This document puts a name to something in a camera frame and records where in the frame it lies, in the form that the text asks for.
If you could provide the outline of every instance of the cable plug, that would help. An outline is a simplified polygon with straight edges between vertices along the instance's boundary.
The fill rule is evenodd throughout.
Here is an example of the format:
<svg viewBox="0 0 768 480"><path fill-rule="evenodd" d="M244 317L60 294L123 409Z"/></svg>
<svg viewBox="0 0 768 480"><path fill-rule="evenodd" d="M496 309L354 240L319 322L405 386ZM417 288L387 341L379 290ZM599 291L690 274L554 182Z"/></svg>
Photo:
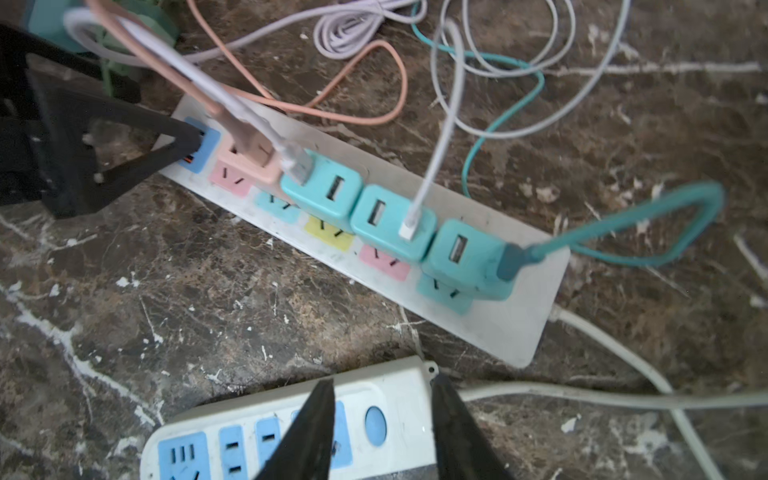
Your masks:
<svg viewBox="0 0 768 480"><path fill-rule="evenodd" d="M413 237L414 235L416 235L416 230L418 230L419 222L421 220L422 220L421 208L419 208L418 210L414 210L413 212L409 211L406 214L406 218L400 224L400 230L398 232L400 235L400 238L402 238L406 242L413 240Z"/></svg>
<svg viewBox="0 0 768 480"><path fill-rule="evenodd" d="M522 248L514 243L507 243L500 257L488 264L485 278L511 282L524 266L538 263L531 255L530 248Z"/></svg>
<svg viewBox="0 0 768 480"><path fill-rule="evenodd" d="M280 153L280 167L285 175L297 184L304 185L315 168L315 161L310 154L293 141L275 144L275 150Z"/></svg>

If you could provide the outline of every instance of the teal usb charger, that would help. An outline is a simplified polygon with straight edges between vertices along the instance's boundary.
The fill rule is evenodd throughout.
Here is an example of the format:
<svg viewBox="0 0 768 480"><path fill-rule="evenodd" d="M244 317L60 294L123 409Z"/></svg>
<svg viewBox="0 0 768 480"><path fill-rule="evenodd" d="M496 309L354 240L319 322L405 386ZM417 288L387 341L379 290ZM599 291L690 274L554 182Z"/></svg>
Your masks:
<svg viewBox="0 0 768 480"><path fill-rule="evenodd" d="M362 177L353 169L317 152L309 149L306 152L315 162L309 180L299 185L288 175L283 175L280 186L302 210L351 233L349 215L362 190Z"/></svg>
<svg viewBox="0 0 768 480"><path fill-rule="evenodd" d="M506 300L513 278L504 273L502 257L513 247L456 219L447 220L432 242L422 270L459 292L484 300Z"/></svg>
<svg viewBox="0 0 768 480"><path fill-rule="evenodd" d="M383 250L397 260L419 263L437 228L437 215L431 209L422 207L416 233L410 241L404 240L399 235L399 229L410 204L410 199L384 187L368 185L362 190L349 222L353 232L364 243Z"/></svg>

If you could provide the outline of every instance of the white power strip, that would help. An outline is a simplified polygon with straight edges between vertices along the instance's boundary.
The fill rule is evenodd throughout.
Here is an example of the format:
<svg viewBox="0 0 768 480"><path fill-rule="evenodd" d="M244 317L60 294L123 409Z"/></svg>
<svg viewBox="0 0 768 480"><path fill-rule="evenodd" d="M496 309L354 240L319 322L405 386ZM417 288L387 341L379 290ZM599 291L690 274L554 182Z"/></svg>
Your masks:
<svg viewBox="0 0 768 480"><path fill-rule="evenodd" d="M270 108L243 101L265 117L284 137L358 171L365 184L381 185L406 198L413 198L419 189L422 178L418 175ZM179 120L195 118L201 124L223 130L188 95L182 98L173 117ZM155 147L170 141L169 137L161 136ZM358 237L352 239L347 251L341 251L306 232L305 227L311 221L306 212L299 212L293 223L287 223L257 205L260 191L255 187L251 187L245 197L238 197L214 184L209 176L215 164L215 158L211 158L203 170L195 174L176 163L164 168L162 173L499 359L519 368L527 366L533 359L568 265L568 249L555 252L543 262L522 269L506 301L474 300L466 313L459 314L445 303L462 300L461 295L449 299L451 290L446 290L445 299L440 303L419 292L422 272L418 266L410 266L409 270L403 266L403 270L396 272L401 278L395 278L398 275L385 275L361 261L370 252L363 249L363 243ZM425 205L435 211L439 225L449 218L458 218L480 231L523 247L550 237L534 227L437 184L430 189Z"/></svg>
<svg viewBox="0 0 768 480"><path fill-rule="evenodd" d="M367 478L435 463L429 382L437 368L412 356L331 377L336 424L330 478ZM315 384L298 383L183 413L147 440L141 479L255 478Z"/></svg>

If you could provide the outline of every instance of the white cable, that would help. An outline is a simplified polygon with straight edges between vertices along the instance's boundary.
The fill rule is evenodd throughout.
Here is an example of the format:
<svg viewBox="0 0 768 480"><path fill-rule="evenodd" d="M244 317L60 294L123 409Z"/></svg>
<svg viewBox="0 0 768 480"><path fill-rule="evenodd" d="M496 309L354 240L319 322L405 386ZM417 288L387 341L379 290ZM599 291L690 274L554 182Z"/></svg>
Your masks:
<svg viewBox="0 0 768 480"><path fill-rule="evenodd" d="M643 360L627 347L621 345L614 337L608 335L586 319L581 318L573 312L564 310L557 305L555 305L552 310L551 318L558 319L563 323L573 326L575 329L578 329L585 335L591 337L595 342L600 343L614 355L618 356L634 367L638 372L642 373L645 378L654 384L659 392L665 394L674 392L672 385L650 363ZM688 443L694 457L696 457L702 470L704 470L704 474L707 478L709 480L725 480L725 477L723 477L723 474L720 473L714 460L710 457L710 454L707 452L707 447L704 446L704 443L701 441L701 438L699 438L699 435L696 433L694 426L690 423L685 412L683 410L674 409L670 411L670 414L672 415L675 424L677 424L677 427L680 429L683 438Z"/></svg>
<svg viewBox="0 0 768 480"><path fill-rule="evenodd" d="M461 121L460 118L456 119L456 124L458 125L458 127L461 128L463 131L473 135L477 135L478 137L494 138L494 139L510 139L510 138L520 138L526 135L534 134L552 125L554 122L560 120L561 118L563 118L565 115L570 113L574 108L576 108L576 106L579 103L581 103L582 100L584 100L584 98L589 94L590 91L592 91L592 88L594 88L594 86L600 80L600 77L605 71L605 68L608 66L608 63L610 63L611 59L614 56L614 53L616 52L616 48L618 47L619 41L621 40L621 35L624 33L624 27L626 27L627 25L627 18L629 17L630 7L631 7L631 0L621 0L621 9L619 11L618 20L616 22L616 29L614 30L613 37L611 37L611 41L608 44L608 48L607 48L607 51L605 52L605 56L603 57L603 59L601 60L597 68L595 68L593 75L590 77L590 79L587 81L584 87L582 87L581 90L567 104L563 105L560 108L560 110L556 111L549 117L546 117L544 120L541 120L528 127L519 128L517 130L501 131L501 132L500 131L489 132L489 131L478 130L477 128L473 128L465 124L464 122ZM440 105L443 107L443 110L447 112L449 110L449 106L445 102L445 98L443 97L442 92L440 90L440 84L437 78L437 69L432 68L431 73L432 73L432 85L435 88L435 93L437 94L437 98L440 102Z"/></svg>
<svg viewBox="0 0 768 480"><path fill-rule="evenodd" d="M768 391L711 396L633 395L539 382L497 382L460 389L458 394L465 402L503 395L533 395L649 410L740 409L768 405Z"/></svg>
<svg viewBox="0 0 768 480"><path fill-rule="evenodd" d="M429 166L424 174L424 180L422 180L419 191L416 192L416 196L413 198L413 201L406 212L406 218L400 226L400 237L408 241L413 238L416 229L419 227L419 221L421 220L422 215L422 204L429 192L429 188L435 181L435 177L437 177L437 173L442 166L442 161L445 159L445 153L448 151L448 145L451 143L454 124L458 117L458 110L462 106L462 95L464 94L464 42L462 41L462 33L458 29L458 25L450 18L445 21L445 24L441 24L435 32L435 37L432 39L432 50L429 53L429 67L432 70L437 70L438 35L441 31L448 31L453 48L456 52L456 66L453 71L453 86L451 88L451 105L445 111L446 116L442 128L440 129L440 138L437 140L435 150L432 151L432 158L429 160Z"/></svg>
<svg viewBox="0 0 768 480"><path fill-rule="evenodd" d="M311 8L303 12L288 15L285 18L270 23L248 35L231 41L227 44L230 50L242 48L266 35L285 28L302 20L321 17L315 25L313 39L317 50L324 56L334 59L346 59L354 56L358 51L370 43L371 38L386 20L413 24L419 23L427 15L427 2L420 2L419 12L415 16L400 15L394 11L400 8L410 7L420 0L355 0L354 2L340 5L328 5L325 7ZM68 11L88 10L80 7ZM123 65L144 67L146 64L133 55L110 50L100 45L93 37L91 23L85 21L85 17L79 15L65 15L64 27L67 33L88 50L96 55L114 60ZM211 58L223 55L219 48L201 51L185 55L187 61L201 63Z"/></svg>

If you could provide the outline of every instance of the usb port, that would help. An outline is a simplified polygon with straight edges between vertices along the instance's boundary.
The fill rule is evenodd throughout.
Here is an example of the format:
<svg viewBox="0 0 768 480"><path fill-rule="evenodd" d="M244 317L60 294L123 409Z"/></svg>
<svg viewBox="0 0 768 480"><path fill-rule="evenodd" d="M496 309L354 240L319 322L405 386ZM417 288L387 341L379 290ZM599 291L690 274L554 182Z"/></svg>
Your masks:
<svg viewBox="0 0 768 480"><path fill-rule="evenodd" d="M368 217L368 223L374 227L378 225L379 221L382 219L382 215L384 214L385 207L386 204L384 202L377 200L376 205L373 206L373 210L371 211L371 216Z"/></svg>
<svg viewBox="0 0 768 480"><path fill-rule="evenodd" d="M453 263L458 263L462 259L462 255L464 254L464 249L466 247L467 237L457 235L456 241L453 243L453 248L451 249L451 254L449 255L448 259Z"/></svg>
<svg viewBox="0 0 768 480"><path fill-rule="evenodd" d="M341 190L342 185L344 185L344 179L336 175L336 178L333 179L333 183L331 184L331 189L328 190L328 194L326 195L326 198L328 200L335 201L336 195L339 194L339 191Z"/></svg>

